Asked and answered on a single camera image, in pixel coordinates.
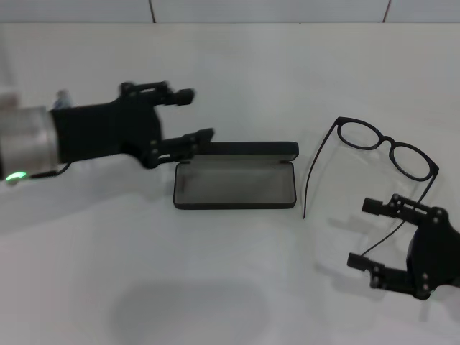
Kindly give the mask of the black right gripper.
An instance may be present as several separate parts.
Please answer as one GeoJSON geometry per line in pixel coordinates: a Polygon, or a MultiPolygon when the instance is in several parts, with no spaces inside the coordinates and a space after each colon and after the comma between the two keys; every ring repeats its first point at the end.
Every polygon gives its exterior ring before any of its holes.
{"type": "Polygon", "coordinates": [[[371,288],[426,300],[440,286],[459,286],[459,232],[451,225],[445,209],[431,209],[394,194],[388,203],[365,198],[362,211],[418,226],[410,242],[408,271],[349,253],[347,266],[362,272],[368,271],[371,288]]]}

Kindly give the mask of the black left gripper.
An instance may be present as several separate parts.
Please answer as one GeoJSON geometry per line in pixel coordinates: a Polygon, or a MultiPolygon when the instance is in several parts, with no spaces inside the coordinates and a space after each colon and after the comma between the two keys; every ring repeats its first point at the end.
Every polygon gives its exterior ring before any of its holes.
{"type": "Polygon", "coordinates": [[[175,91],[167,81],[124,82],[119,88],[115,101],[50,111],[60,163],[129,155],[142,167],[155,169],[193,158],[213,139],[212,128],[161,139],[155,107],[190,105],[196,95],[193,88],[175,91]]]}

